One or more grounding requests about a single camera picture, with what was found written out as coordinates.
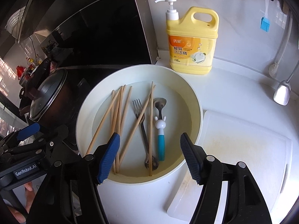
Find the person's left hand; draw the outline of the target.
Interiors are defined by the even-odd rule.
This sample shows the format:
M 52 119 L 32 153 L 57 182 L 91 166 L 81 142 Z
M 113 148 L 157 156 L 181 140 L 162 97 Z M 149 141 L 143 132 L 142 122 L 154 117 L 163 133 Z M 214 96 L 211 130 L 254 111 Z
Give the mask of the person's left hand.
M 29 213 L 34 197 L 36 196 L 35 190 L 33 188 L 33 182 L 27 182 L 24 185 L 17 187 L 13 191 L 18 200 L 21 202 L 22 206 L 25 208 L 26 212 Z M 26 217 L 20 211 L 14 208 L 12 204 L 7 203 L 7 207 L 18 223 L 26 223 Z

